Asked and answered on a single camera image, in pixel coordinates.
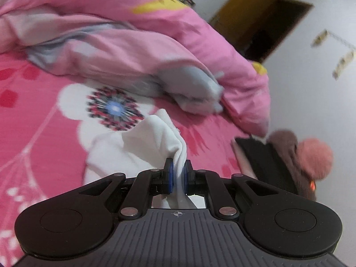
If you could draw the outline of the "black folded garment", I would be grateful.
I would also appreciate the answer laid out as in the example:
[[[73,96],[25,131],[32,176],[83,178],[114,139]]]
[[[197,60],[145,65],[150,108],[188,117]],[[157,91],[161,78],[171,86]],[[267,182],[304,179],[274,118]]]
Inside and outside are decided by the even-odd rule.
[[[235,138],[235,141],[243,149],[257,180],[297,195],[286,165],[271,144],[254,138]]]

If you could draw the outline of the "white t-shirt with orange bear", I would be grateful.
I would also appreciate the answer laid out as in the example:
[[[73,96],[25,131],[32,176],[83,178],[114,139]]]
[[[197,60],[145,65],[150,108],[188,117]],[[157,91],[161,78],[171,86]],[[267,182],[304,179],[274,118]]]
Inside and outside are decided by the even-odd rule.
[[[186,142],[164,109],[149,115],[132,129],[98,135],[89,148],[83,183],[89,184],[121,172],[127,178],[141,171],[162,169],[173,159],[173,192],[155,195],[155,208],[205,208],[198,195],[187,196],[183,188],[183,165],[187,159]]]

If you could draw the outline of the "yellowed tape strip lower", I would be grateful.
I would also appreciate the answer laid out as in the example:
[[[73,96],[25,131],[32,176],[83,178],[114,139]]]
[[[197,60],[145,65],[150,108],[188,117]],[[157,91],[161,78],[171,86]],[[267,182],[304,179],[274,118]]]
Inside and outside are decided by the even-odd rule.
[[[347,68],[347,66],[355,59],[355,49],[346,53],[339,61],[334,69],[332,76],[335,80],[338,80],[341,73]]]

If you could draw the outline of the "pink floral bed sheet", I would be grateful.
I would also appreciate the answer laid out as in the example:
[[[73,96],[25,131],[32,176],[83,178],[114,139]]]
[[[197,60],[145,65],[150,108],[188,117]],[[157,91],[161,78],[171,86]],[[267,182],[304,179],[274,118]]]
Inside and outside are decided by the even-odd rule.
[[[27,207],[82,185],[93,139],[108,133],[88,110],[91,94],[104,86],[79,77],[57,77],[20,53],[1,55],[1,264],[22,257],[14,222]],[[225,113],[201,117],[182,111],[168,98],[132,95],[133,106],[95,104],[99,112],[143,116],[165,109],[188,147],[196,168],[228,177],[238,172],[231,142],[244,137]]]

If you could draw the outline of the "brown wooden door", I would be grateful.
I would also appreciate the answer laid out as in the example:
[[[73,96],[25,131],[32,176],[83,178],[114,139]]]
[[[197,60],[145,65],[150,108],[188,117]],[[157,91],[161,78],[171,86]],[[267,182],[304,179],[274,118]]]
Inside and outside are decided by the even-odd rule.
[[[228,0],[209,24],[243,57],[262,63],[312,8],[298,0]]]

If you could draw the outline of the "pink fluffy pompom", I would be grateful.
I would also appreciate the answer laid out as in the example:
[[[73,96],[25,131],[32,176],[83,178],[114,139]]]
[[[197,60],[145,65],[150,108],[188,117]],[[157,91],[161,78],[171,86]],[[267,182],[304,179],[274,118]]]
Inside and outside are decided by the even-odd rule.
[[[316,138],[308,138],[298,143],[296,149],[298,164],[312,179],[322,180],[331,170],[334,155],[331,147]]]

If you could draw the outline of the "yellowed tape strip upper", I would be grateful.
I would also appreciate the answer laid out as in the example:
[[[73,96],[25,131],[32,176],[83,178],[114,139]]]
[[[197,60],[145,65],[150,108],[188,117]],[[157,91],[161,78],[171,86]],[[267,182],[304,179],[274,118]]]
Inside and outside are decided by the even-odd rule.
[[[329,35],[329,31],[328,30],[323,30],[321,33],[319,33],[319,35],[316,38],[314,38],[311,46],[312,47],[320,46],[326,40],[328,35]]]

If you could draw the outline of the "yellowed tape strip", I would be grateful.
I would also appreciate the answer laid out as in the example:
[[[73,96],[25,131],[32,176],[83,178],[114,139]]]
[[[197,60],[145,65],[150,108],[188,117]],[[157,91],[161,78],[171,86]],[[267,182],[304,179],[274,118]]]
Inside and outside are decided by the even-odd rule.
[[[316,38],[314,38],[311,46],[312,47],[320,46],[326,40],[328,35],[329,35],[329,31],[328,30],[323,30],[321,33],[319,33],[319,35]]]
[[[338,80],[341,73],[347,68],[347,66],[355,59],[355,49],[346,53],[339,61],[334,69],[332,76],[335,80]]]

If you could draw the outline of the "brown plush toy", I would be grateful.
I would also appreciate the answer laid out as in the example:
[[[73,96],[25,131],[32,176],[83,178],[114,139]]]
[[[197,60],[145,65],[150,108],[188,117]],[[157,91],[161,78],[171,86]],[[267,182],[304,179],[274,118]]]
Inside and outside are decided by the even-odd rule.
[[[311,188],[312,179],[302,170],[297,159],[298,140],[294,132],[281,129],[272,132],[267,138],[281,160],[286,165],[299,196],[315,201],[315,191]]]

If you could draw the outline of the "pink quilt with grey lining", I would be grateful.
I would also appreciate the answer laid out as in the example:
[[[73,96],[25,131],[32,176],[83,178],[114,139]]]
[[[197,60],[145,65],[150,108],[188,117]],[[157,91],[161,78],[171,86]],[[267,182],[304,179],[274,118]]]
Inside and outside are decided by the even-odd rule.
[[[268,76],[179,0],[1,0],[1,52],[189,113],[226,110],[246,133],[270,121]]]

